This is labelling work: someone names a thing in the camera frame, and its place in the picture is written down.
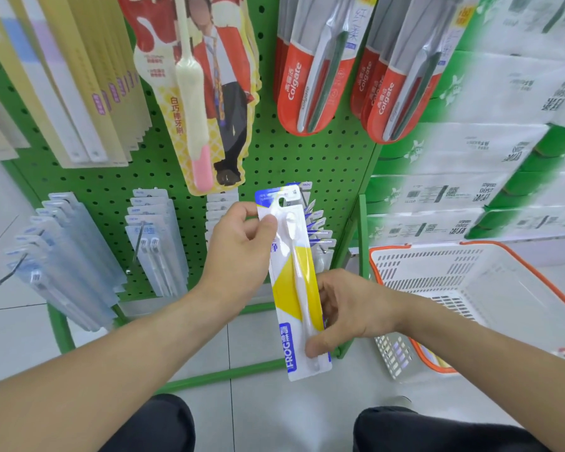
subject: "hand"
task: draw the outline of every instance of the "hand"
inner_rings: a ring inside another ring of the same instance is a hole
[[[326,271],[318,274],[317,279],[328,328],[306,343],[305,354],[310,358],[331,352],[354,337],[376,337],[396,331],[412,296],[344,269]]]
[[[242,201],[222,217],[213,229],[198,285],[210,296],[229,301],[237,313],[266,279],[277,233],[274,216],[247,220],[253,216],[257,216],[257,205]]]

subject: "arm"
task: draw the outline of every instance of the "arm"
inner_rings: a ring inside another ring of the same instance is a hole
[[[308,341],[308,357],[353,337],[399,331],[442,357],[548,448],[565,452],[564,359],[434,301],[344,270],[323,273],[318,281],[323,311],[333,325]]]
[[[0,451],[95,452],[263,283],[276,220],[245,221],[239,203],[216,226],[203,277],[180,300],[0,382]]]

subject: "tile floor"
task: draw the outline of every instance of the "tile floor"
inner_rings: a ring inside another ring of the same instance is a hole
[[[0,207],[0,276],[12,236],[31,213],[16,191]],[[541,269],[565,292],[565,265]],[[271,301],[265,287],[254,303]],[[153,299],[124,306],[141,315],[163,306]],[[276,314],[240,316],[216,335],[172,380],[279,358]],[[104,333],[72,326],[77,345]],[[58,355],[42,298],[16,278],[0,287],[0,380]],[[343,360],[318,378],[290,383],[275,371],[180,392],[195,417],[197,452],[349,451],[355,417],[390,396],[410,397],[417,411],[467,421],[514,423],[461,377],[421,385],[392,382],[372,340],[354,341]]]

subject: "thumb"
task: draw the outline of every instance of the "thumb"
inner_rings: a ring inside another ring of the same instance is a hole
[[[305,355],[314,358],[326,352],[332,352],[337,346],[349,341],[354,336],[348,326],[338,320],[322,333],[309,338],[305,344]]]
[[[253,243],[259,247],[268,247],[268,252],[270,252],[271,244],[277,235],[277,229],[278,220],[276,217],[264,217],[257,226],[256,237],[253,238]]]

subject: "right hand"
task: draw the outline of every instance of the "right hand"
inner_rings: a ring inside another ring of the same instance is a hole
[[[320,301],[328,327],[305,345],[309,358],[333,351],[354,337],[396,331],[404,320],[409,294],[370,282],[344,269],[318,274]]]

